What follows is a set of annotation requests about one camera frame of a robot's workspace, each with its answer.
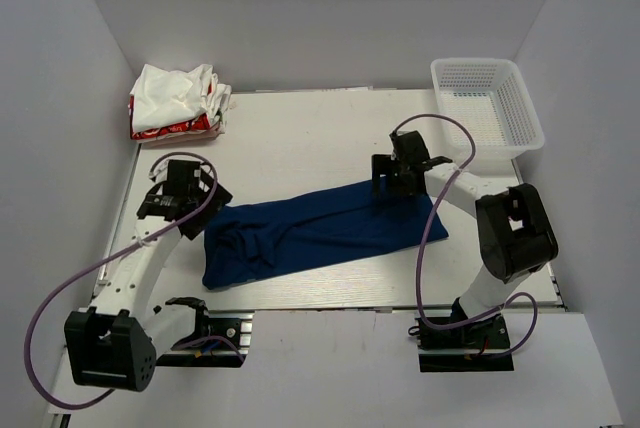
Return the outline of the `blue t shirt with print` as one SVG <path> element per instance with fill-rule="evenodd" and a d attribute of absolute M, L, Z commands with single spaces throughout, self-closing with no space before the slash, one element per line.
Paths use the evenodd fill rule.
<path fill-rule="evenodd" d="M 431 209 L 427 196 L 374 198 L 369 180 L 224 207 L 205 229 L 202 284 L 219 290 L 444 240 L 438 218 L 423 237 Z"/>

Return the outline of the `white and red t shirt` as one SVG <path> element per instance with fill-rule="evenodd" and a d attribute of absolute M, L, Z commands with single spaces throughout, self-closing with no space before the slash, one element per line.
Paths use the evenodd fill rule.
<path fill-rule="evenodd" d="M 210 64 L 190 71 L 146 64 L 129 94 L 129 134 L 139 144 L 215 139 L 226 131 L 232 87 Z"/>

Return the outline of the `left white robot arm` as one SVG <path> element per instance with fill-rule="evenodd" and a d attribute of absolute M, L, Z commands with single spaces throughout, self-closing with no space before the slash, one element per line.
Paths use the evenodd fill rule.
<path fill-rule="evenodd" d="M 160 357 L 176 346 L 202 346 L 212 334 L 205 301 L 150 300 L 179 242 L 202 233 L 232 196 L 210 162 L 187 153 L 156 161 L 149 177 L 129 253 L 89 307 L 72 312 L 64 325 L 72 377 L 80 386 L 141 392 Z"/>

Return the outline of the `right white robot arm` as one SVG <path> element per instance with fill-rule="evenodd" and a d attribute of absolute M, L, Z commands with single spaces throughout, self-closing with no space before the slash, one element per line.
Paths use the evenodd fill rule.
<path fill-rule="evenodd" d="M 416 266 L 416 301 L 424 325 L 451 330 L 459 344 L 475 346 L 488 333 L 486 319 L 523 297 L 517 288 L 558 255 L 558 242 L 539 192 L 529 183 L 504 188 L 447 157 L 432 157 L 417 131 L 394 131 L 390 140 L 390 155 L 372 156 L 374 194 L 382 190 L 400 197 L 435 194 L 424 238 L 444 202 L 476 220 L 482 265 L 469 288 L 454 301 L 448 323 L 437 325 L 426 317 L 421 298 L 423 262 Z"/>

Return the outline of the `white perforated plastic basket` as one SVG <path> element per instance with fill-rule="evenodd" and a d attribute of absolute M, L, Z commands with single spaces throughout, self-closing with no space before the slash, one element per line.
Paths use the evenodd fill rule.
<path fill-rule="evenodd" d="M 469 131 L 476 163 L 513 160 L 544 146 L 536 110 L 514 62 L 441 58 L 430 69 L 438 111 Z"/>

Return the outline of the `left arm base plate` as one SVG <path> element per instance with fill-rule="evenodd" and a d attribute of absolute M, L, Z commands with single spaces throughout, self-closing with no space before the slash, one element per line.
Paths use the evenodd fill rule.
<path fill-rule="evenodd" d="M 208 336 L 188 348 L 170 351 L 158 359 L 160 367 L 240 368 L 248 355 L 253 313 L 209 313 L 205 318 Z"/>

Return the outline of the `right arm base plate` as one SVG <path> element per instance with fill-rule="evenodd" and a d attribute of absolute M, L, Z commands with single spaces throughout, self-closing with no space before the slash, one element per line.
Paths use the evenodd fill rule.
<path fill-rule="evenodd" d="M 419 318 L 408 329 L 417 341 L 421 373 L 512 372 L 511 348 L 504 318 L 489 320 L 456 330 L 434 330 Z"/>

